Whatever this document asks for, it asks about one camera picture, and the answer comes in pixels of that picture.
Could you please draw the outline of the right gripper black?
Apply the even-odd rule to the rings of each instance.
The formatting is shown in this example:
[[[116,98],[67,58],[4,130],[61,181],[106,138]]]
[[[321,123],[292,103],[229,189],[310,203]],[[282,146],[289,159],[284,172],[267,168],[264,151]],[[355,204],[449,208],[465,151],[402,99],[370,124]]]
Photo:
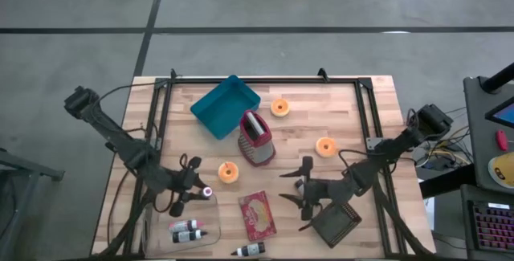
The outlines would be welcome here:
[[[301,219],[303,221],[308,221],[312,218],[313,207],[318,206],[322,198],[329,198],[328,186],[334,182],[334,180],[311,178],[312,168],[313,158],[303,157],[302,166],[298,170],[280,175],[280,177],[303,177],[303,197],[292,194],[279,194],[280,197],[293,202],[301,209]]]

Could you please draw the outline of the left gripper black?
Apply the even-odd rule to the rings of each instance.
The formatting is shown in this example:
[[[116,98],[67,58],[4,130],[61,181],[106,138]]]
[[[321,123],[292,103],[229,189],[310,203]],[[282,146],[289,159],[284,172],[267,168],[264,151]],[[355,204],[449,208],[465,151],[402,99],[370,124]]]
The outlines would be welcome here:
[[[179,159],[181,169],[179,171],[170,171],[169,175],[172,177],[172,182],[168,186],[168,189],[172,191],[172,194],[178,194],[176,201],[170,201],[170,216],[180,217],[185,204],[189,201],[207,201],[210,199],[210,197],[205,197],[201,194],[194,194],[190,191],[195,186],[198,188],[207,187],[207,184],[202,181],[199,174],[195,171],[200,166],[201,162],[202,159],[200,157],[192,157],[189,160],[187,155],[181,155]]]

